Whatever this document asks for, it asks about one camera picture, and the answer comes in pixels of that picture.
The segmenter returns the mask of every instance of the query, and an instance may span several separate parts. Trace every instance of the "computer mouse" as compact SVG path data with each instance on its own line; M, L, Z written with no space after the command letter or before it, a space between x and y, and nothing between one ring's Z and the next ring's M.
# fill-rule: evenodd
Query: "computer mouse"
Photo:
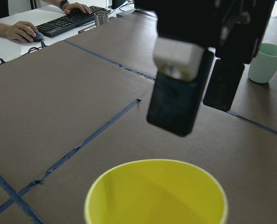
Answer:
M20 36L23 37L23 39L26 40L27 42L30 42L24 36L22 36L22 35L20 35ZM34 36L34 37L32 35L29 35L29 36L34 40L33 42L41 42L44 39L44 35L41 32L37 32L36 36Z

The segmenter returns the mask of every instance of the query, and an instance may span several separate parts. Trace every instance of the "wristwatch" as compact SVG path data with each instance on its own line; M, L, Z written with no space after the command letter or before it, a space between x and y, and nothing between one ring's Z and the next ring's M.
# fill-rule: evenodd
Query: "wristwatch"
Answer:
M61 10L63 10L63 5L65 4L65 3L67 3L68 2L68 0L62 0L60 3L59 3L59 8L61 9Z

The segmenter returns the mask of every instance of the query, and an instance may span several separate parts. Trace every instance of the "white desk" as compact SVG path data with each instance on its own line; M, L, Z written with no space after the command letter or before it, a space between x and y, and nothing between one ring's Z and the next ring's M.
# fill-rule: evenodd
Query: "white desk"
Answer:
M106 8L106 1L105 0L70 0L69 2L79 2L82 4L86 4L87 6L99 6L99 7L104 7ZM123 10L130 10L133 9L134 5L129 5L123 7ZM120 13L121 10L112 10L113 13L109 15L109 17L116 16L117 13ZM0 19L1 23L5 23L8 25L14 25L18 21L29 21L33 23L35 26L38 26L42 23L48 22L50 20L59 18L64 15L64 12L57 8L56 6L49 5L45 7L41 7L38 9L26 11L24 13L19 13L15 15L11 15L5 18ZM64 40L68 37L74 36L78 34L79 30L84 29L87 26L81 26L74 28L70 31L67 31L65 33L62 33L58 36L48 38L44 37L43 42L46 45L51 45L54 44L58 41ZM31 47L40 47L41 43L40 42L31 42L31 43L21 43L18 40L9 40L5 37L0 37L0 58L5 60L6 62L13 60L26 52Z

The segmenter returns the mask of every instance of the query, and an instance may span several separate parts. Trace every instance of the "cup rim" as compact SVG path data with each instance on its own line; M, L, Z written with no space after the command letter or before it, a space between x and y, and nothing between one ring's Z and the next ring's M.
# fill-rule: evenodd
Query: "cup rim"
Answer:
M266 55L266 56L269 56L269 57L277 57L277 56L275 56L275 55L270 55L270 54L263 53L263 52L261 51L261 47L262 47L263 45L271 45L271 46L273 46L273 47L275 47L275 48L277 49L277 44L263 42L263 43L261 43L261 46L260 46L260 49L259 49L259 53L260 53L260 54L263 54L263 55Z
M203 168L201 167L198 167L196 165L193 165L191 163L188 163L188 162L184 162L184 161L180 161L180 160L173 160L173 159L142 159L142 160L136 160L136 161L130 161L130 162L126 162L126 163L123 163L123 164L120 164L120 165L117 165L115 167L112 167L110 168L109 170L105 171L104 173L102 173L94 182L93 184L91 185L87 195L86 195L86 199L85 199L85 205L84 205L84 216L85 216L85 221L87 224L90 224L92 223L91 221L91 218L89 216L89 212L87 211L87 208L88 208L88 204L89 204L89 199L91 197L91 194L92 194L92 190L94 189L94 187L97 185L97 183L100 181L100 179L102 179L105 175L107 175L109 172L111 172L112 170L115 170L119 167L122 167L122 166L126 166L128 164L132 164L132 163L137 163L137 162L144 162L144 161L173 161L173 162L179 162L179 163L183 163L183 164L186 164L186 165L189 165L191 167L194 167L198 170L200 170L201 172L203 172L204 174L206 174L216 185L217 187L219 188L220 192L221 192L221 195L222 195L222 199L223 199L223 202L224 202L224 209L223 209L223 214L222 214L222 217L220 219L220 223L219 224L226 224L227 223L227 218L228 218L228 201L227 201L227 196L226 196L226 193L223 189L223 187L221 186L221 184L217 181L217 179L212 176L209 172L207 172L206 170L204 170Z
M99 11L95 12L94 15L108 15L108 12Z

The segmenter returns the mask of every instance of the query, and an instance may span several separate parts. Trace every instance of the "mint green cup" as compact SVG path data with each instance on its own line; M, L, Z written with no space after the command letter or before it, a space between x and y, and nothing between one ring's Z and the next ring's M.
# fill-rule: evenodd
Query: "mint green cup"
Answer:
M262 43L249 65L248 77L256 83L268 83L277 71L277 45Z

